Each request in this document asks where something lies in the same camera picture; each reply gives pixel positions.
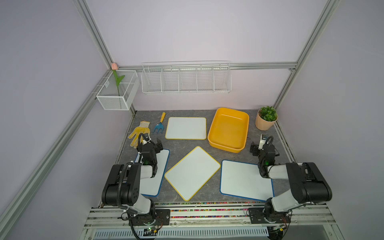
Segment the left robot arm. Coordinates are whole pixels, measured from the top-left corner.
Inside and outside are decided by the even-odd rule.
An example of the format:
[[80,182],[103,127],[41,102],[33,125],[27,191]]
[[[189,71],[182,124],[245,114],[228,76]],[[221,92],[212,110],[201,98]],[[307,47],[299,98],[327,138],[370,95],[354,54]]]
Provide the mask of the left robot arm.
[[144,216],[154,220],[157,216],[152,200],[140,194],[140,182],[157,175],[157,154],[163,150],[161,140],[143,141],[138,145],[139,161],[113,165],[104,189],[102,203],[123,210],[128,218]]

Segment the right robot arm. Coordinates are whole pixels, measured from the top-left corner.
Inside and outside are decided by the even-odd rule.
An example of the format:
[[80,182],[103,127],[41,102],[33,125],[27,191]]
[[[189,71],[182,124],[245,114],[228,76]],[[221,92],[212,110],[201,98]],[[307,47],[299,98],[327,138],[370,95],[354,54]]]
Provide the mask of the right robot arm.
[[333,197],[331,187],[317,165],[312,162],[276,164],[278,154],[273,140],[274,137],[270,136],[258,145],[251,143],[250,153],[259,159],[258,169],[262,178],[287,180],[290,189],[266,200],[264,218],[270,222],[277,221],[301,206],[330,201]]

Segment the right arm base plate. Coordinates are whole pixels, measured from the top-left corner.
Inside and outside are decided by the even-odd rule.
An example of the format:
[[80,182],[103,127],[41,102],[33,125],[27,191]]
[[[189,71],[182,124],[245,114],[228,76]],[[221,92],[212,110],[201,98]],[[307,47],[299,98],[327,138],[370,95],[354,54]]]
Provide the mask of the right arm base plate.
[[271,212],[262,208],[249,208],[246,215],[252,224],[290,224],[291,217],[289,212]]

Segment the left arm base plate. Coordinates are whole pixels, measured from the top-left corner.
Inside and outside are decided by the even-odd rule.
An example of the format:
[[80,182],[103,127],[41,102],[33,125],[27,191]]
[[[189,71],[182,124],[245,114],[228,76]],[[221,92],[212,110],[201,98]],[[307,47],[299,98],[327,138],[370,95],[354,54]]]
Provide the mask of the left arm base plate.
[[131,218],[133,226],[168,226],[170,220],[170,209],[155,209],[146,215],[137,215]]

